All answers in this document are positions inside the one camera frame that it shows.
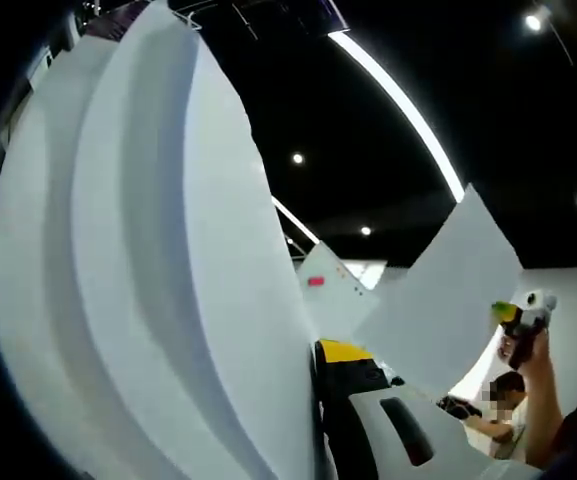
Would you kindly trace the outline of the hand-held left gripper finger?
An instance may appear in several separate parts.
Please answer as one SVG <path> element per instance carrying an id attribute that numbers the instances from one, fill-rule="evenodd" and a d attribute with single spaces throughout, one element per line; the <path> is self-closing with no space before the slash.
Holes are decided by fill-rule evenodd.
<path id="1" fill-rule="evenodd" d="M 373 356 L 352 344 L 314 345 L 315 393 L 340 479 L 537 479 L 539 469 L 496 459 L 471 444 L 474 407 L 393 384 Z"/>

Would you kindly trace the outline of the person's right hand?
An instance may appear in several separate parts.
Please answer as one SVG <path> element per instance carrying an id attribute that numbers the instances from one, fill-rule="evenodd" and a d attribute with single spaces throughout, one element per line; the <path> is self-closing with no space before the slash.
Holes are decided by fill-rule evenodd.
<path id="1" fill-rule="evenodd" d="M 510 365 L 512 355 L 515 353 L 517 341 L 509 336 L 504 335 L 497 348 L 498 358 L 506 365 Z M 529 358 L 523 361 L 519 366 L 513 367 L 527 380 L 540 379 L 546 375 L 547 371 L 552 370 L 549 349 L 549 331 L 542 330 L 534 338 L 532 353 Z"/>

